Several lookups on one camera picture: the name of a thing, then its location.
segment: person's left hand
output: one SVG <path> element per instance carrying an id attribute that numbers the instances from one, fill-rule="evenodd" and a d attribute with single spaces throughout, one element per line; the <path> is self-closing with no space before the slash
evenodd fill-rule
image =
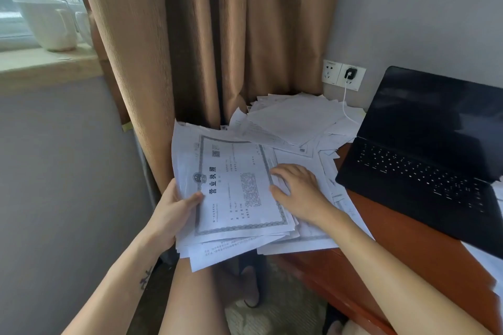
<path id="1" fill-rule="evenodd" d="M 144 229 L 158 244 L 161 252 L 171 248 L 174 235 L 183 228 L 190 212 L 203 198 L 201 192 L 196 192 L 187 199 L 179 200 L 176 181 L 174 178 L 170 181 Z"/>

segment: brown wooden desk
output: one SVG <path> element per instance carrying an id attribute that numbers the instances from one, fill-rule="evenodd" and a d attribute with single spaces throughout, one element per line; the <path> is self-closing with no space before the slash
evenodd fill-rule
<path id="1" fill-rule="evenodd" d="M 339 149 L 337 167 L 349 146 Z M 378 243 L 491 332 L 503 335 L 499 297 L 492 292 L 494 278 L 461 242 L 361 195 L 348 193 Z M 274 261 L 369 333 L 395 334 L 340 249 L 278 255 Z"/>

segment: tattoo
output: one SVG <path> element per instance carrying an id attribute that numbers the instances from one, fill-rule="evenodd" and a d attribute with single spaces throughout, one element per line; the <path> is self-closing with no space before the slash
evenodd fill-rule
<path id="1" fill-rule="evenodd" d="M 141 289 L 145 290 L 145 287 L 147 286 L 148 279 L 150 278 L 150 275 L 152 274 L 152 269 L 154 266 L 151 266 L 150 269 L 145 270 L 145 277 L 143 277 L 140 281 Z"/>

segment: person's right arm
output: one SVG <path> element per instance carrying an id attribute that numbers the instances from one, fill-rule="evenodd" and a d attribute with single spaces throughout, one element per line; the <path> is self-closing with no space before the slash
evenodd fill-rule
<path id="1" fill-rule="evenodd" d="M 281 164 L 271 173 L 282 177 L 291 191 L 286 195 L 271 186 L 274 198 L 293 215 L 333 238 L 398 335 L 490 334 L 330 204 L 307 169 Z"/>

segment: electrical outlet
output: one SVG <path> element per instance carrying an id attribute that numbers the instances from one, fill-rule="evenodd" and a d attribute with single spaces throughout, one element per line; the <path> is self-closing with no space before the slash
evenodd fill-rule
<path id="1" fill-rule="evenodd" d="M 351 73 L 351 69 L 356 69 L 355 76 L 352 80 L 349 80 L 346 78 L 346 75 L 349 75 Z M 363 76 L 365 75 L 365 68 L 361 68 L 359 66 L 353 66 L 353 65 L 347 65 L 343 64 L 341 66 L 341 70 L 339 71 L 339 76 L 337 78 L 336 85 L 340 87 L 344 87 L 347 84 L 347 88 L 349 90 L 354 90 L 358 91 L 360 89 L 360 85 L 362 83 Z"/>
<path id="2" fill-rule="evenodd" d="M 323 73 L 321 80 L 326 84 L 335 85 L 337 83 L 337 78 L 339 77 L 341 67 L 341 63 L 323 60 Z"/>

